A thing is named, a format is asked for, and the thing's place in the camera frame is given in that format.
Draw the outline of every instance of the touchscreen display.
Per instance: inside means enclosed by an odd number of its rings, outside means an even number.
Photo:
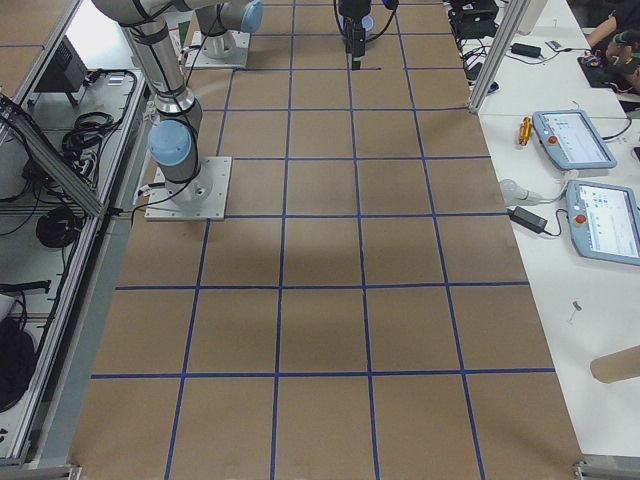
[[[594,252],[638,258],[640,239],[635,224],[629,195],[623,190],[580,187],[580,199],[584,202]]]
[[[579,113],[552,113],[543,118],[558,137],[558,145],[569,163],[595,163],[610,161]]]

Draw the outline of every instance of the white table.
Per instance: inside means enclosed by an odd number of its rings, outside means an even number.
[[[483,43],[490,44],[491,39],[488,40]],[[567,48],[589,48],[565,0],[549,0],[531,34],[516,35],[513,43],[540,47],[542,56],[550,58],[554,52],[545,44],[549,40],[556,40]],[[562,52],[538,65],[504,58],[495,78],[502,94],[488,95],[480,113],[530,115],[535,110],[581,108],[591,117],[625,118],[611,90],[589,86],[577,62],[582,54],[582,50]],[[527,62],[538,61],[516,57]]]
[[[514,39],[543,46],[543,55],[548,56],[545,40],[586,46],[565,0],[549,0],[531,35]],[[496,77],[500,92],[488,96],[480,110],[498,179],[512,178],[551,198],[558,193],[562,172],[552,165],[535,134],[526,147],[516,143],[522,117],[536,110],[579,106],[603,136],[625,126],[626,116],[615,95],[588,87],[575,60],[579,54],[562,53],[536,66],[503,61]],[[618,166],[583,172],[580,178],[631,187],[640,199],[640,161],[632,151],[640,145],[639,138],[640,122],[634,121],[623,136],[609,143]],[[563,199],[526,208],[549,220],[548,230],[556,232],[555,211],[566,204]],[[589,370],[593,359],[640,344],[640,269],[580,257],[564,220],[557,239],[513,227],[582,452],[640,457],[640,378],[603,384]],[[580,311],[575,311],[573,302],[578,302]]]

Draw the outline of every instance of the yellow screwdriver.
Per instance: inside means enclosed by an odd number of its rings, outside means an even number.
[[[520,133],[518,134],[518,143],[520,145],[526,145],[531,137],[531,118],[524,117],[520,124]]]

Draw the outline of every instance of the black bag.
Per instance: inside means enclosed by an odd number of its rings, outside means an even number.
[[[35,369],[36,352],[29,334],[13,319],[0,321],[0,412],[20,401]]]

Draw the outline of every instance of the blue joint cap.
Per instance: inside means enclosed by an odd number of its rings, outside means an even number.
[[[344,28],[344,18],[339,17],[338,21],[340,22],[340,26]],[[374,26],[373,17],[371,15],[365,15],[362,17],[362,28],[364,28],[365,35],[369,36]]]
[[[244,10],[240,31],[244,33],[256,32],[262,23],[262,11],[262,2],[260,0],[253,0],[248,4]]]
[[[176,120],[163,120],[148,136],[151,155],[160,165],[175,167],[189,156],[193,140],[189,129]]]

